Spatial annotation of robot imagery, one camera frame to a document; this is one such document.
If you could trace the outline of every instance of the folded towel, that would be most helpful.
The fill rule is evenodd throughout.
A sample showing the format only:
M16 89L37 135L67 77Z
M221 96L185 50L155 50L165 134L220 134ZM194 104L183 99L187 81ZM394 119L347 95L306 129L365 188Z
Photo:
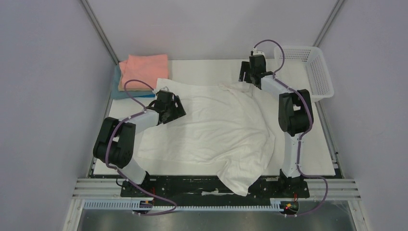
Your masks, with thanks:
M122 61L122 62L119 63L119 67L120 67L120 70L121 70L121 75L120 75L120 81L119 81L119 83L122 82L122 78L123 78L123 72L122 72L122 70L126 70L126 64L128 64L128 61L127 61L127 60L124 60L124 61ZM129 90L146 90L146 88L143 88L143 89L142 89L142 88L133 89L133 88L130 88L129 85L130 85L130 84L128 84L128 85L126 86L126 90L128 90L128 91L129 91ZM120 85L120 84L117 85L117 88L118 88L119 91L125 91L125 89L123 88L123 86Z
M127 62L119 63L123 74L120 86L123 88L127 81L138 79L149 84L152 88L156 88L158 78L168 78L167 62L166 54L152 56L129 55ZM149 89L139 82L129 82L126 88L130 90Z
M117 65L115 66L114 79L112 81L112 91L111 91L111 98L114 100L129 98L126 92L118 90L120 76L121 76L120 68L119 68L119 65ZM154 97L155 96L151 90L129 91L129 94L133 97Z

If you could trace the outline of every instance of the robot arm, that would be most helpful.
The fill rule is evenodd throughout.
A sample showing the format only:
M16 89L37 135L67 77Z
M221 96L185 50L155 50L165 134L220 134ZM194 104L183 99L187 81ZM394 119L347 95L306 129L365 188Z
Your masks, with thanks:
M138 145L135 139L136 134L150 127L166 124L185 114L178 96L172 92L160 90L157 93L157 99L150 103L144 114L128 120L119 128L115 135L119 139L112 142L109 150L109 164L118 168L129 180L141 184L146 176L146 171L133 159L134 145ZM93 148L94 157L104 163L109 139L119 121L111 117L103 121Z
M266 60L261 51L254 49L249 57L249 62L242 62L240 81L252 83L279 100L278 121L281 130L285 133L285 157L280 178L286 180L287 184L292 184L292 181L302 181L301 174L297 170L297 163L300 161L297 158L302 156L304 142L300 141L299 149L299 137L309 128L305 106L296 93L289 90L280 80L275 79L274 73L266 71ZM298 93L305 99L313 120L309 92L298 90Z

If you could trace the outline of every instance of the gray wall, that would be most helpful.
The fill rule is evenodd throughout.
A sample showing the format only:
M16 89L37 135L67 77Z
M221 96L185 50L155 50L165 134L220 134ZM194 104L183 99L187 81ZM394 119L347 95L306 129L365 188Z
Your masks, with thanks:
M113 63L77 0L2 0L0 22L0 229L60 230Z
M324 107L375 231L407 230L407 11L349 0L321 46L335 88Z
M336 0L89 0L120 60L129 54L246 59L263 39L309 45ZM260 47L273 54L270 44Z

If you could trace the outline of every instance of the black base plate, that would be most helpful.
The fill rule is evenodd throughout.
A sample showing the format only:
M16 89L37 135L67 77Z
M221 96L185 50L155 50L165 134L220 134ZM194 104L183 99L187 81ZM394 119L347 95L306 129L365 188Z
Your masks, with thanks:
M309 189L304 181L300 187L281 189L277 177L260 177L248 189L247 196L236 194L202 195L202 192L232 193L217 176L149 176L140 185L143 189L158 196L165 197L179 206L254 206L270 205L270 198L309 198ZM146 195L123 182L121 197L145 197ZM170 205L155 200L154 205Z

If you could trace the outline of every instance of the pink towel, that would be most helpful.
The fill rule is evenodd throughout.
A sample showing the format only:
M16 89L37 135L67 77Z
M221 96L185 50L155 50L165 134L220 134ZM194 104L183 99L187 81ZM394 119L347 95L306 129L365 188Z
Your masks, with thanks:
M119 63L122 78L121 87L131 79L138 79L152 88L156 88L158 78L168 78L167 55L152 56L134 56L129 55L128 60ZM139 82L129 82L127 89L149 89L146 85Z

